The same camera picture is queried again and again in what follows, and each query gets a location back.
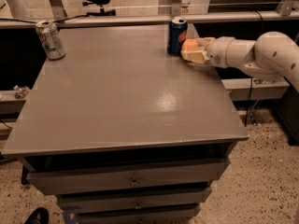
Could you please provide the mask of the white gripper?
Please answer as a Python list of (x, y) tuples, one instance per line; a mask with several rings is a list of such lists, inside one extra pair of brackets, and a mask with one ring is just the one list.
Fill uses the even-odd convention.
[(198, 37), (195, 39), (199, 47), (196, 49), (184, 49), (181, 55), (184, 60), (204, 64), (209, 63), (215, 67), (227, 68), (226, 53), (227, 49), (235, 39), (229, 36), (215, 37)]

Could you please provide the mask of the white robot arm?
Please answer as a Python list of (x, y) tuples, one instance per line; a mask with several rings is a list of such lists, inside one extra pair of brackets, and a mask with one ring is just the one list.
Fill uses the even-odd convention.
[(280, 32), (268, 32), (256, 40), (231, 36), (186, 39), (181, 56), (195, 66), (233, 67), (261, 80), (285, 77), (299, 91), (299, 47)]

